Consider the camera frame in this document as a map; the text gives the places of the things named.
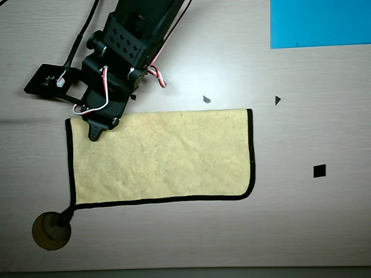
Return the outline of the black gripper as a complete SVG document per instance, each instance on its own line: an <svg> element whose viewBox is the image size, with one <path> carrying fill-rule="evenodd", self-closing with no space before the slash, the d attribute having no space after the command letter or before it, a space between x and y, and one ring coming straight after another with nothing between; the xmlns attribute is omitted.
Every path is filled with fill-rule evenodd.
<svg viewBox="0 0 371 278"><path fill-rule="evenodd" d="M126 105L139 85L135 79L143 76L143 71L136 69L128 77L128 68L120 69L115 64L107 70L108 97L104 91L102 77L106 64L96 54L87 56L82 62L81 80L88 86L82 97L83 110L106 106L98 111L88 113L82 119L89 124L88 138L95 142L105 129L115 128Z"/></svg>

